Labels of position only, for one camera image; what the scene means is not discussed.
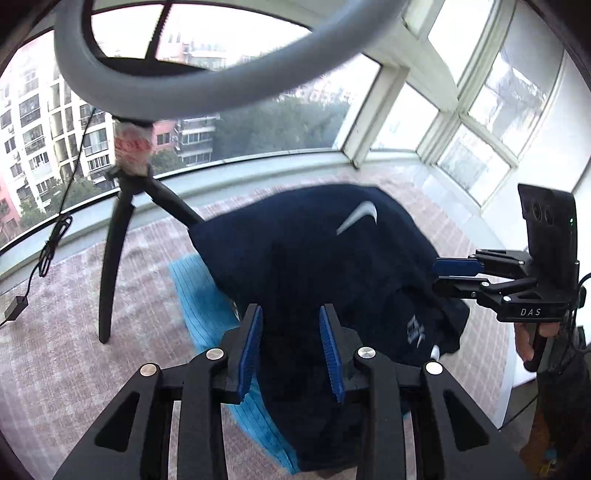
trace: white apartment building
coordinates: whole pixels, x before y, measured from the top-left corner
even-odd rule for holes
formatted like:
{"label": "white apartment building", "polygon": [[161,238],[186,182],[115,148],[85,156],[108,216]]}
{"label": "white apartment building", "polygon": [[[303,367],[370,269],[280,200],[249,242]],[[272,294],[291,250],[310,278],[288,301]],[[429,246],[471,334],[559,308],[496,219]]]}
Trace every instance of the white apartment building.
{"label": "white apartment building", "polygon": [[[92,107],[61,77],[53,33],[25,45],[0,78],[0,174],[13,203],[32,196],[49,205],[49,185],[69,179]],[[102,190],[113,187],[103,173],[115,161],[112,117],[95,114],[87,131],[78,175]]]}

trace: navy blue cloth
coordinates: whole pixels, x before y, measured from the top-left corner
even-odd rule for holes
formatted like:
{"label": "navy blue cloth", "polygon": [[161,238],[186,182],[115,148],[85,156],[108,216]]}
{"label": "navy blue cloth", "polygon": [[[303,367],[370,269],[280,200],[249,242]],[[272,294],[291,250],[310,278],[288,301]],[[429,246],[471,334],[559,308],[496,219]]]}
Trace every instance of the navy blue cloth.
{"label": "navy blue cloth", "polygon": [[[364,216],[337,229],[362,203]],[[436,297],[437,252],[406,210],[376,187],[334,184],[276,194],[189,230],[193,245],[240,314],[264,311],[257,373],[265,406],[302,471],[355,463],[362,411],[330,389],[319,308],[392,360],[422,365],[433,345],[459,346],[469,309]]]}

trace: blue gripper pad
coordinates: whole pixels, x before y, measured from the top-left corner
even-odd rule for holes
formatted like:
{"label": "blue gripper pad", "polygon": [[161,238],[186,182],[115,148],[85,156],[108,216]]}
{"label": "blue gripper pad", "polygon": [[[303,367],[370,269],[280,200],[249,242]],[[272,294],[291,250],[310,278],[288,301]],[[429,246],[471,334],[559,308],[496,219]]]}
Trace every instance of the blue gripper pad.
{"label": "blue gripper pad", "polygon": [[256,361],[259,355],[259,345],[262,335],[262,308],[257,307],[248,330],[246,344],[242,350],[242,356],[238,363],[238,395],[241,399],[248,393],[251,387],[252,376],[255,372]]}
{"label": "blue gripper pad", "polygon": [[342,362],[336,345],[335,336],[326,309],[320,308],[320,338],[324,347],[324,357],[329,370],[330,386],[339,403],[345,400],[345,384],[342,377]]}
{"label": "blue gripper pad", "polygon": [[484,266],[476,258],[438,258],[431,272],[443,277],[476,277],[484,273]]}

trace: light blue cloth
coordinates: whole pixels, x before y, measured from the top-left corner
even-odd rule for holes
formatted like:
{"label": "light blue cloth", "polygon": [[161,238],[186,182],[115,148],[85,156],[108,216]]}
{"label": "light blue cloth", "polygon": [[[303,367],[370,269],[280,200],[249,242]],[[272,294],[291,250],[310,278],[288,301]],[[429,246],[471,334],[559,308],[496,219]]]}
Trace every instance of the light blue cloth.
{"label": "light blue cloth", "polygon": [[[189,334],[198,353],[218,346],[225,331],[240,325],[230,301],[217,287],[199,255],[170,264],[170,273]],[[262,400],[256,377],[240,405],[228,405],[242,430],[291,474],[298,473],[297,457],[283,438]]]}

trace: gray ring light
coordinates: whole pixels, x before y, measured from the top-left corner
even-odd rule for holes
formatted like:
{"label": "gray ring light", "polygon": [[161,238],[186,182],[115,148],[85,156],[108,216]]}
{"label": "gray ring light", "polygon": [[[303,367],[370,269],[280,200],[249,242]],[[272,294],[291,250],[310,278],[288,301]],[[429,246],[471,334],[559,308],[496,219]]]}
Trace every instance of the gray ring light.
{"label": "gray ring light", "polygon": [[191,118],[248,105],[302,85],[358,54],[400,14],[405,0],[352,0],[306,37],[219,72],[158,77],[109,68],[83,35],[85,0],[63,0],[54,42],[60,71],[85,101],[137,120]]}

